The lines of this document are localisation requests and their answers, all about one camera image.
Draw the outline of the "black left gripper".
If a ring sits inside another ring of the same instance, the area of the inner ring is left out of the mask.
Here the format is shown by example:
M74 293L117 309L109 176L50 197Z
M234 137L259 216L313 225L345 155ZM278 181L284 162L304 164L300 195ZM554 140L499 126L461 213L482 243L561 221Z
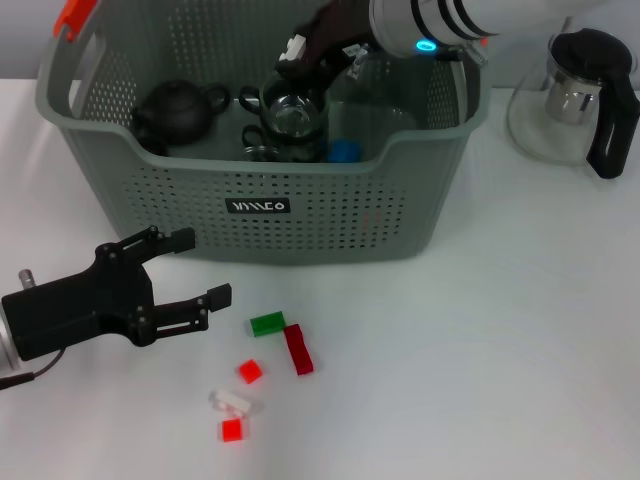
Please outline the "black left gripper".
M33 360L107 334L145 347L154 342L154 335L162 339L206 331L209 314L231 306L231 285L154 307L152 284L142 266L195 246L191 227L163 233L151 226L97 250L93 264L81 273L3 297L19 358Z

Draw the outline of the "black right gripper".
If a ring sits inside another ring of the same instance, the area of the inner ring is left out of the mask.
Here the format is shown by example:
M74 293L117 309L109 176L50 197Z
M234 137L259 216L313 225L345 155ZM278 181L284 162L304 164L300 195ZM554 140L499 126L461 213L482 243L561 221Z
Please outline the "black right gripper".
M276 72L296 85L328 85L325 61L331 63L330 57L343 48L373 38L369 4L367 0L328 1L294 30L295 36L306 40L302 59L279 60Z

